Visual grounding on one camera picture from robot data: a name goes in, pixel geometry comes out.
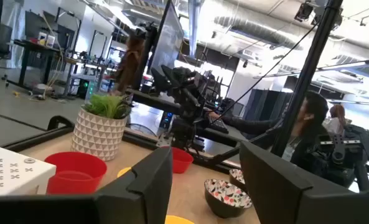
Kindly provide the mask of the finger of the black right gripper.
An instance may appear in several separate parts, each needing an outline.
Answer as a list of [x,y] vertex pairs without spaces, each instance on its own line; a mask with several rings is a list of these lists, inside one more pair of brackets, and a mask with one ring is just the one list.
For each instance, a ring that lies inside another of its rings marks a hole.
[[171,84],[164,75],[159,73],[155,68],[151,69],[151,73],[154,77],[154,85],[157,92],[168,92],[171,89]]
[[161,69],[164,73],[164,75],[167,77],[167,79],[170,81],[170,82],[177,82],[179,81],[179,79],[177,78],[177,76],[175,75],[174,71],[172,68],[169,68],[168,66],[166,65],[161,65]]

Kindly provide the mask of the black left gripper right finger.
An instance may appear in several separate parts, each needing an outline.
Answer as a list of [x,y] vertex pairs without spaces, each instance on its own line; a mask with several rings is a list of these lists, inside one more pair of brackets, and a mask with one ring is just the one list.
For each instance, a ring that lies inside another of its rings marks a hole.
[[261,223],[358,223],[354,193],[242,142],[240,164]]

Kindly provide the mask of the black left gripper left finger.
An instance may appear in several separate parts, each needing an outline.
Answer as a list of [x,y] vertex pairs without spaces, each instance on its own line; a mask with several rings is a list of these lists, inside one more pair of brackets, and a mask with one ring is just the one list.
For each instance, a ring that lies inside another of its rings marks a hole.
[[96,193],[98,222],[164,224],[172,187],[172,149],[158,148]]

